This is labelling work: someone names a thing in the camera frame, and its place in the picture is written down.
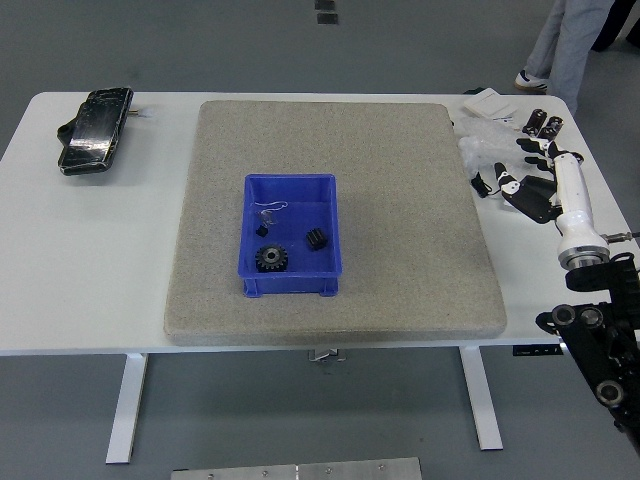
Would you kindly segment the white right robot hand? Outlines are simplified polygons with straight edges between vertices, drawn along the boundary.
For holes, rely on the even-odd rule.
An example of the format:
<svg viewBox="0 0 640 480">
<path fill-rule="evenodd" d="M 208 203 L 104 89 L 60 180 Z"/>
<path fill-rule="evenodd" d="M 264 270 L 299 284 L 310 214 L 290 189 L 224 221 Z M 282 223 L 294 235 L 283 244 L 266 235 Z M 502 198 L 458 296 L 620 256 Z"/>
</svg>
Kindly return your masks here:
<svg viewBox="0 0 640 480">
<path fill-rule="evenodd" d="M 554 178 L 526 176 L 518 180 L 497 162 L 494 170 L 502 197 L 535 222 L 556 224 L 561 234 L 557 256 L 564 269 L 608 262 L 608 244 L 594 227 L 581 155 L 552 140 L 520 138 L 516 143 L 522 150 L 542 156 Z"/>
</svg>

